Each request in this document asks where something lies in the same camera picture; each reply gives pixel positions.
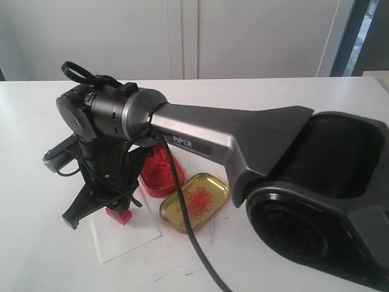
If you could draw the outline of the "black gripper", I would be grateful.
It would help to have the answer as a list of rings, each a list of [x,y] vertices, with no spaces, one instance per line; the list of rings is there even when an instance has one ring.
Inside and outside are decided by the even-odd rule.
[[[137,147],[131,150],[132,143],[107,136],[91,141],[77,138],[78,157],[83,170],[87,172],[86,182],[96,192],[102,189],[97,198],[91,188],[84,185],[70,207],[62,215],[64,222],[73,230],[78,228],[81,219],[105,206],[107,200],[111,210],[123,212],[130,203],[139,204],[134,198],[138,188],[138,176],[151,156],[151,147]]]

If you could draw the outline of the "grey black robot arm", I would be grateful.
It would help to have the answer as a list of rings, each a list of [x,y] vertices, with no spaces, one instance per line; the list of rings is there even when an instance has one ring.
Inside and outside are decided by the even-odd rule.
[[[133,198],[146,157],[174,145],[225,168],[232,202],[277,254],[388,290],[388,125],[303,106],[169,103],[154,89],[80,84],[56,101],[85,184],[63,220]]]

